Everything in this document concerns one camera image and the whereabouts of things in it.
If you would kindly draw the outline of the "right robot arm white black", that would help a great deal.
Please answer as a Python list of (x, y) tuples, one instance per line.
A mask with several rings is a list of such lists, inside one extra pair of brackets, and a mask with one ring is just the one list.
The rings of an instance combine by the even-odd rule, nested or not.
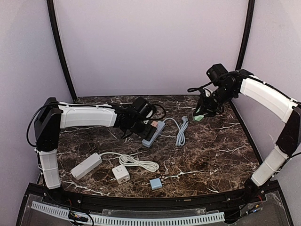
[(250, 204), (258, 197), (257, 189), (296, 155), (301, 144), (301, 104), (244, 69), (229, 72), (222, 64), (215, 64), (206, 74), (217, 89), (211, 94), (206, 93), (205, 85), (188, 89), (200, 92), (193, 112), (195, 120), (222, 114), (224, 104), (242, 94), (269, 109), (285, 124), (273, 150), (246, 181), (247, 189), (240, 193), (242, 203)]

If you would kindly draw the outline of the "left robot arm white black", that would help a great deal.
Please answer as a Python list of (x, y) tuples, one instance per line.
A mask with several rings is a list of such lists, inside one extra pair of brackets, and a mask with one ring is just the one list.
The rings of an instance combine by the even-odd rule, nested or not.
[(61, 180), (57, 162), (59, 134), (70, 127), (102, 126), (119, 128), (122, 139), (136, 134), (150, 141), (157, 128), (151, 119), (157, 109), (142, 97), (129, 104), (69, 104), (58, 102), (50, 97), (32, 116), (28, 130), (34, 128), (34, 147), (45, 186), (49, 189), (48, 198), (56, 205), (66, 202), (66, 194), (59, 188)]

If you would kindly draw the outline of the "pink plug adapter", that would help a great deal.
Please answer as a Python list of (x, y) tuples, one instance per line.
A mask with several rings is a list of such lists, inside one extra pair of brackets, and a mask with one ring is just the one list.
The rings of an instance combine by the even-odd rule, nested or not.
[(157, 121), (153, 121), (152, 123), (151, 123), (151, 125), (153, 126), (153, 127), (158, 127), (158, 122)]

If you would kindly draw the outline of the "blue-grey power strip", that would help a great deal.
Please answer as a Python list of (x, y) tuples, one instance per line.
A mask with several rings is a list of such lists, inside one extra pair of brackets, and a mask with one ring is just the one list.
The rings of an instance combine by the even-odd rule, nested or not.
[(162, 121), (158, 121), (156, 132), (153, 134), (153, 136), (150, 139), (150, 141), (147, 141), (147, 140), (144, 139), (142, 141), (142, 145), (145, 146), (145, 147), (147, 147), (147, 148), (150, 148), (152, 146), (152, 144), (155, 142), (155, 140), (158, 138), (158, 136), (160, 135), (160, 133), (163, 131), (164, 127), (165, 127), (165, 123), (162, 122)]

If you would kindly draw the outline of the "green plug adapter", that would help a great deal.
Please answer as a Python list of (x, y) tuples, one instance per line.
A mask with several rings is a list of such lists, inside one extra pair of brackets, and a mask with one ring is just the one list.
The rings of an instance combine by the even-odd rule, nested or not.
[(194, 121), (201, 121), (204, 118), (204, 115), (197, 115), (193, 117)]

